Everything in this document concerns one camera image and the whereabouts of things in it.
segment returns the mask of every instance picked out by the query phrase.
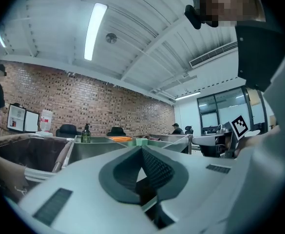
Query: white container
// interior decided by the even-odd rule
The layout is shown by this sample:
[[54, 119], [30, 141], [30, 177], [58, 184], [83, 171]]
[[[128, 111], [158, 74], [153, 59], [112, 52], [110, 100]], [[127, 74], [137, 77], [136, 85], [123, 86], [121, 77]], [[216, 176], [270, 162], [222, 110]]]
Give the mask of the white container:
[[49, 132], [51, 128], [51, 120], [53, 117], [53, 112], [48, 110], [43, 110], [40, 115], [40, 129], [44, 132]]
[[52, 137], [52, 136], [53, 136], [53, 133], [43, 132], [43, 131], [36, 132], [36, 134], [37, 134], [37, 135], [49, 136], [49, 137]]

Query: chair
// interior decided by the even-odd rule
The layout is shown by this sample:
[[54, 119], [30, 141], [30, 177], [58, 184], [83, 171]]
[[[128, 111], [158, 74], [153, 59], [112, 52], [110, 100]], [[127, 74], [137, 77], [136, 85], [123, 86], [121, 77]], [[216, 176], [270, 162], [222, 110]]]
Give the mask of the chair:
[[62, 138], [75, 138], [76, 135], [82, 133], [76, 130], [76, 126], [70, 124], [64, 124], [56, 130], [56, 136]]
[[126, 133], [124, 133], [124, 130], [121, 127], [113, 127], [111, 131], [107, 133], [107, 136], [126, 136]]
[[192, 126], [187, 126], [186, 128], [185, 128], [185, 134], [186, 135], [192, 135], [193, 134], [193, 129], [192, 129]]

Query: soap bottle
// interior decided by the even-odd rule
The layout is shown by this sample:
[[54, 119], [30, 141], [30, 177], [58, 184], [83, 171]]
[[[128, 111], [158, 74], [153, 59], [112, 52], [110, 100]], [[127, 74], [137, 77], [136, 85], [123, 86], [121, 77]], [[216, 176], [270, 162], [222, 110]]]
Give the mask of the soap bottle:
[[89, 124], [86, 124], [85, 129], [82, 132], [81, 143], [90, 143], [90, 135]]

